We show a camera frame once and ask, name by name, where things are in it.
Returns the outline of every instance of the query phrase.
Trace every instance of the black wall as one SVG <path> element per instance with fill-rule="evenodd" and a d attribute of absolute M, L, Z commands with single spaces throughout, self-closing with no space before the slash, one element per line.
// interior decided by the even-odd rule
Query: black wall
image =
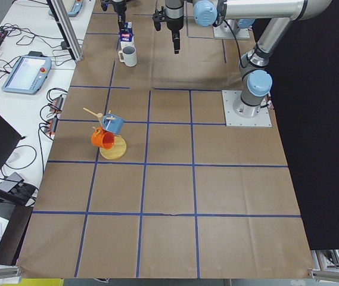
<path fill-rule="evenodd" d="M 254 24 L 259 38 L 266 21 Z M 293 23 L 266 69 L 311 249 L 339 248 L 339 0 Z"/>

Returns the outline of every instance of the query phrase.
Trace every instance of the cup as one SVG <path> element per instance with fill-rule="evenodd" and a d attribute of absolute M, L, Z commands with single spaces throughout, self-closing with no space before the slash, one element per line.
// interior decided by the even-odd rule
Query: cup
<path fill-rule="evenodd" d="M 128 67 L 134 67 L 138 63 L 136 48 L 134 46 L 125 46 L 121 51 L 119 51 L 119 60 L 122 63 L 125 63 Z"/>
<path fill-rule="evenodd" d="M 118 135 L 124 124 L 124 119 L 111 113 L 102 118 L 103 129 Z"/>
<path fill-rule="evenodd" d="M 96 147 L 103 149 L 111 149 L 115 143 L 114 134 L 103 130 L 103 128 L 96 128 L 95 132 L 91 136 L 91 143 Z"/>

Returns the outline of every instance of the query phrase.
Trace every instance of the mug handle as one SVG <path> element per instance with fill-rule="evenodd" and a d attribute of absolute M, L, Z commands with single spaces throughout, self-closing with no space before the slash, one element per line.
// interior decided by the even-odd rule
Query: mug handle
<path fill-rule="evenodd" d="M 120 56 L 120 55 L 122 55 L 122 54 L 123 54 L 123 51 L 119 51 L 119 52 L 118 52 L 118 55 L 119 55 L 119 61 L 121 61 L 122 63 L 125 63 L 125 60 L 122 59 L 122 57 Z"/>

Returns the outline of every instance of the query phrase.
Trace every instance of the light blue cap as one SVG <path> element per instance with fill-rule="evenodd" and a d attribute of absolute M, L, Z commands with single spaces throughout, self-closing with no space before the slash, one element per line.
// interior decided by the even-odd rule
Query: light blue cap
<path fill-rule="evenodd" d="M 217 19 L 217 8 L 208 0 L 198 1 L 193 6 L 195 22 L 203 27 L 213 24 Z"/>
<path fill-rule="evenodd" d="M 238 28 L 246 29 L 249 28 L 252 24 L 254 24 L 256 19 L 239 19 L 238 20 Z"/>
<path fill-rule="evenodd" d="M 263 97 L 268 94 L 271 86 L 271 75 L 264 70 L 255 70 L 248 76 L 247 88 L 256 97 Z"/>

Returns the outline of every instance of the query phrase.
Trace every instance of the white mounting plate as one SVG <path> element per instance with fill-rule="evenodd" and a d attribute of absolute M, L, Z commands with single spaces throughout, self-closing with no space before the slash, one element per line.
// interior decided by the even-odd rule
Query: white mounting plate
<path fill-rule="evenodd" d="M 234 100 L 241 96 L 242 91 L 222 91 L 223 109 L 225 110 L 226 126 L 235 127 L 272 127 L 269 110 L 261 108 L 258 115 L 254 118 L 243 118 L 233 110 Z M 265 105 L 266 100 L 263 99 L 261 105 Z"/>
<path fill-rule="evenodd" d="M 213 27 L 214 32 L 214 38 L 215 39 L 234 39 L 232 33 L 225 32 L 222 30 L 221 24 L 218 27 Z M 248 33 L 248 29 L 240 29 L 239 32 L 235 35 L 237 37 L 237 40 L 250 40 L 250 34 Z"/>

